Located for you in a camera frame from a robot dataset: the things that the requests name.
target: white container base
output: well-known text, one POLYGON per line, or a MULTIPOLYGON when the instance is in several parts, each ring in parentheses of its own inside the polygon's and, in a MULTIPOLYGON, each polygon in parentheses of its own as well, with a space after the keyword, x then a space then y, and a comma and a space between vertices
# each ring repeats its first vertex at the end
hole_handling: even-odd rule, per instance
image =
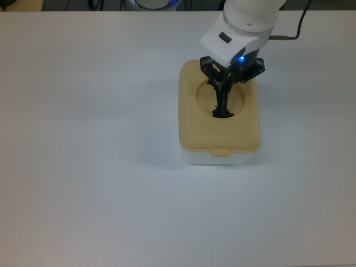
POLYGON ((209 152, 190 152, 181 148, 183 160, 191 165, 235 165, 246 162, 252 153, 231 153, 230 157, 212 157, 209 152))

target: container lid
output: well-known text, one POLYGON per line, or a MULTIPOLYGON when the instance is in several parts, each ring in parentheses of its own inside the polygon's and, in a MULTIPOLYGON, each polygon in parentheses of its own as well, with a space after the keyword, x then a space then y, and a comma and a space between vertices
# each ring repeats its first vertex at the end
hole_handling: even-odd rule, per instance
POLYGON ((228 109, 235 116, 214 118, 216 92, 207 84, 200 61, 185 63, 179 83, 179 140, 191 152, 210 152, 215 157, 251 153, 261 144, 256 81, 234 85, 228 109))

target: plastic container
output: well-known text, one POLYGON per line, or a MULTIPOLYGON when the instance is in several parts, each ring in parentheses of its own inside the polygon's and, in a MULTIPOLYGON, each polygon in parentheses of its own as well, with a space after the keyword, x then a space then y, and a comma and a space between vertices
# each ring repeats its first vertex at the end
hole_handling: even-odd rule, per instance
POLYGON ((214 118, 216 93, 200 61, 184 64, 179 83, 179 141, 188 164, 241 165, 261 144, 256 80, 234 85, 228 109, 235 116, 214 118))

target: blue led light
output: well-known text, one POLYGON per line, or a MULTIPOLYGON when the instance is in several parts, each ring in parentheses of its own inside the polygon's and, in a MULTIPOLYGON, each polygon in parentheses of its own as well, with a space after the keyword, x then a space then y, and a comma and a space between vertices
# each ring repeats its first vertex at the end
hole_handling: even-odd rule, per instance
POLYGON ((170 7, 174 7, 178 2, 179 0, 173 0, 170 4, 170 7))
POLYGON ((243 63, 244 59, 245 59, 245 57, 242 56, 242 57, 239 57, 239 58, 238 58, 238 61, 239 61, 240 63, 243 63))

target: black cable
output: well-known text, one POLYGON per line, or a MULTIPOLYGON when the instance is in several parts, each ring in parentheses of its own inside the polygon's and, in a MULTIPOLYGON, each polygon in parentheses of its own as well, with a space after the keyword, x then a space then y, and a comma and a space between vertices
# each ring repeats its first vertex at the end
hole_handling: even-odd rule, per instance
POLYGON ((100 11, 104 9, 105 0, 101 0, 100 11))
POLYGON ((310 4, 312 3, 312 0, 308 0, 308 4, 306 4, 306 7, 303 11, 303 14, 301 15, 301 18, 299 20, 299 24, 298 24, 298 30, 296 32, 296 36, 294 37, 288 37, 288 40, 297 40, 300 36, 300 30, 301 30, 301 24, 303 23, 303 19, 305 17, 306 12, 308 11, 310 4))
POLYGON ((69 6, 69 4, 71 3, 71 1, 72 1, 72 0, 68 0, 68 3, 67 3, 67 5, 66 5, 66 8, 65 8, 65 10, 63 10, 63 11, 67 11, 68 6, 69 6))
POLYGON ((88 6, 90 11, 96 11, 98 9, 99 4, 101 3, 101 0, 99 0, 96 5, 94 6, 94 1, 93 0, 88 0, 88 6))
POLYGON ((284 40, 284 41, 285 40, 297 40, 299 38, 299 36, 300 36, 301 25, 303 23, 303 19, 305 17, 306 12, 308 11, 311 3, 312 3, 312 0, 308 0, 308 3, 306 4, 306 7, 305 7, 305 9, 303 11, 303 14, 300 17, 299 24, 298 24, 298 29, 297 29, 297 32, 296 32, 296 36, 289 37, 287 35, 271 35, 269 37, 269 39, 270 40, 284 40))
POLYGON ((223 11, 226 0, 221 0, 217 11, 223 11))

